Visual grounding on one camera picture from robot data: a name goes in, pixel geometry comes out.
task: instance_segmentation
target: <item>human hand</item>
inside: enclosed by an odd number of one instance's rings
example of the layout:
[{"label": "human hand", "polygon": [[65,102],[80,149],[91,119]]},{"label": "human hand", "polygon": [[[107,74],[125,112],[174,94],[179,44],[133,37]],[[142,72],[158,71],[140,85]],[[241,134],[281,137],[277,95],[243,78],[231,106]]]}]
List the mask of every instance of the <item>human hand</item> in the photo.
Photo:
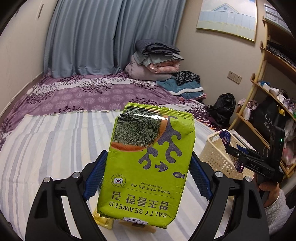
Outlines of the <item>human hand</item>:
[{"label": "human hand", "polygon": [[264,207],[269,207],[272,205],[279,197],[279,184],[277,182],[268,181],[265,183],[261,183],[260,185],[257,184],[257,173],[254,173],[254,179],[258,191],[270,191],[269,196],[264,203]]}]

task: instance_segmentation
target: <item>blue curtain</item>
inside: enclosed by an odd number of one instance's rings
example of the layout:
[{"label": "blue curtain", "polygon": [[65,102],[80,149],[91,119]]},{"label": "blue curtain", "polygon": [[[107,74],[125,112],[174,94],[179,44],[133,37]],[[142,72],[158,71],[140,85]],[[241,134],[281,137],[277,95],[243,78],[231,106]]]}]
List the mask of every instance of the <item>blue curtain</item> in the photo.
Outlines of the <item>blue curtain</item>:
[{"label": "blue curtain", "polygon": [[140,39],[174,45],[186,0],[123,0],[114,45],[117,71],[124,69]]},{"label": "blue curtain", "polygon": [[59,0],[49,27],[44,74],[112,74],[139,39],[174,44],[186,0]]}]

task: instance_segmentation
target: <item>metal screw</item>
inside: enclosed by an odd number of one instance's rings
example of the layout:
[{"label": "metal screw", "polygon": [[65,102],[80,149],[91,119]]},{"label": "metal screw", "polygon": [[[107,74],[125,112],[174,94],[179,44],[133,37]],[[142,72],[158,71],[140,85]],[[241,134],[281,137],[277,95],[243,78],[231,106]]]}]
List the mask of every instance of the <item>metal screw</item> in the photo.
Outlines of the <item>metal screw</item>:
[{"label": "metal screw", "polygon": [[246,181],[247,182],[251,182],[253,179],[251,178],[251,177],[249,177],[249,176],[246,176]]},{"label": "metal screw", "polygon": [[44,178],[43,181],[44,181],[45,183],[48,183],[48,182],[50,181],[50,177],[46,177],[46,178]]},{"label": "metal screw", "polygon": [[72,177],[74,177],[74,178],[78,178],[78,177],[80,177],[80,172],[75,172],[75,173],[73,173],[73,174],[72,174]]},{"label": "metal screw", "polygon": [[223,177],[223,173],[222,172],[216,172],[215,175],[216,175],[216,177]]}]

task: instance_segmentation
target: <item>power outlet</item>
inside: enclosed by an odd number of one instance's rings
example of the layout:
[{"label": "power outlet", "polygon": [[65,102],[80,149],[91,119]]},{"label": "power outlet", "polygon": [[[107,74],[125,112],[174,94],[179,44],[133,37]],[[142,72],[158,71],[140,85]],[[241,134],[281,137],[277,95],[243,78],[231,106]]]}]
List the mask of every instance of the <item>power outlet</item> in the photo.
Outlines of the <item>power outlet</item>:
[{"label": "power outlet", "polygon": [[235,76],[236,76],[236,74],[235,74],[235,73],[233,73],[233,72],[229,71],[227,78],[229,78],[229,79],[231,79],[231,80],[233,80],[233,81],[234,81],[234,78],[235,78]]},{"label": "power outlet", "polygon": [[240,84],[241,80],[242,78],[236,74],[233,81]]}]

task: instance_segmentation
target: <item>white plastic basket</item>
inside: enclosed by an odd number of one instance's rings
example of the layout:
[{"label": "white plastic basket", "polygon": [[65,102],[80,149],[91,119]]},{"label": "white plastic basket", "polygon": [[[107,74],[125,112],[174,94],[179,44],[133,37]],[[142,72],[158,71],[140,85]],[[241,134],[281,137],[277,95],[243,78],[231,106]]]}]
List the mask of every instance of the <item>white plastic basket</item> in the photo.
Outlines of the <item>white plastic basket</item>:
[{"label": "white plastic basket", "polygon": [[[245,147],[234,135],[231,134],[232,143]],[[207,162],[211,165],[214,171],[221,171],[227,177],[242,180],[244,176],[253,177],[254,172],[244,168],[243,173],[238,173],[226,153],[219,132],[213,133],[207,137],[207,142],[199,155],[201,161]]]}]

